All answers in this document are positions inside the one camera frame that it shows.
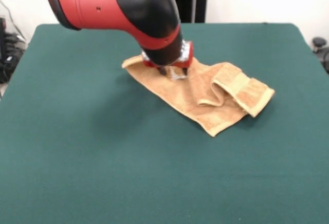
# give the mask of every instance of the green table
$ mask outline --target green table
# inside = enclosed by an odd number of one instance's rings
[[[290,24],[183,25],[276,90],[211,138],[121,69],[119,31],[37,28],[0,103],[1,224],[329,222],[329,79]]]

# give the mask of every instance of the red robot arm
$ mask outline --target red robot arm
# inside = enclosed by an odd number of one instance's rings
[[[146,66],[190,66],[192,42],[182,39],[175,0],[48,0],[68,29],[117,29],[132,35]]]

